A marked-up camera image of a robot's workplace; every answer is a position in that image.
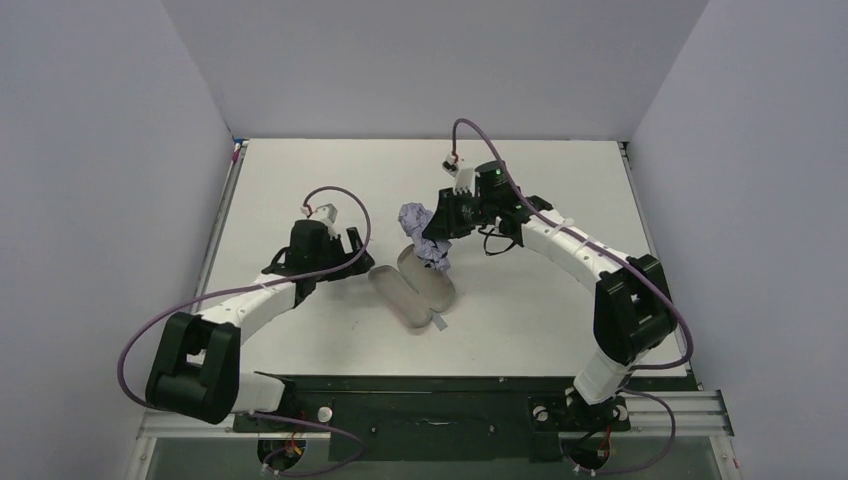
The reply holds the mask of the pink zippered umbrella case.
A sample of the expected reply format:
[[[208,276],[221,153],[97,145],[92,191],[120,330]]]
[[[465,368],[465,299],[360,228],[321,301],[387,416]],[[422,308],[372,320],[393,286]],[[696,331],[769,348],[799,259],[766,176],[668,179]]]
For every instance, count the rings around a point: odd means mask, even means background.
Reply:
[[[413,244],[399,253],[394,266],[373,268],[368,280],[410,333],[419,334],[429,326],[438,331],[448,327],[443,314],[456,300],[456,287],[447,273],[426,266]]]

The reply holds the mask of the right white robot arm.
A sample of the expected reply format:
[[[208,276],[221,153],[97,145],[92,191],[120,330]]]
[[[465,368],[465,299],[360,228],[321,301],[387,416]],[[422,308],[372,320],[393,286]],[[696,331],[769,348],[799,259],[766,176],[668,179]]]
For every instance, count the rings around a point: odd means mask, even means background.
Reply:
[[[539,196],[516,192],[496,161],[469,167],[450,155],[442,164],[453,185],[438,193],[427,240],[459,239],[491,226],[516,245],[536,252],[570,274],[594,296],[596,352],[575,377],[571,394],[602,404],[624,387],[648,351],[678,327],[662,301],[667,290],[659,261],[627,256],[596,243]]]

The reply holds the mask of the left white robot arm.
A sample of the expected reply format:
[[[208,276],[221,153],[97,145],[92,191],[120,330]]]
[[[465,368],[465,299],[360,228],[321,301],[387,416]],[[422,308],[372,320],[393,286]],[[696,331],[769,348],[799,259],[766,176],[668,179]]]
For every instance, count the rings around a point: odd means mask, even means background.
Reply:
[[[241,347],[276,317],[300,306],[320,282],[369,272],[375,265],[355,227],[338,234],[328,220],[298,220],[248,288],[198,313],[170,315],[145,388],[146,402],[210,424],[228,415],[275,412],[287,384],[241,368]]]

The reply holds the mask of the purple umbrella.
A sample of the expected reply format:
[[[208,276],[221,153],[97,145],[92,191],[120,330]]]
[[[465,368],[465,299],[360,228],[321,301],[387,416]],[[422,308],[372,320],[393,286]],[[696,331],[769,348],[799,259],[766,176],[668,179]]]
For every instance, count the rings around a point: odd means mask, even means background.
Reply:
[[[434,212],[420,203],[405,203],[400,207],[398,222],[405,235],[412,241],[413,253],[426,268],[447,272],[451,268],[448,258],[452,246],[449,240],[431,240],[424,237]]]

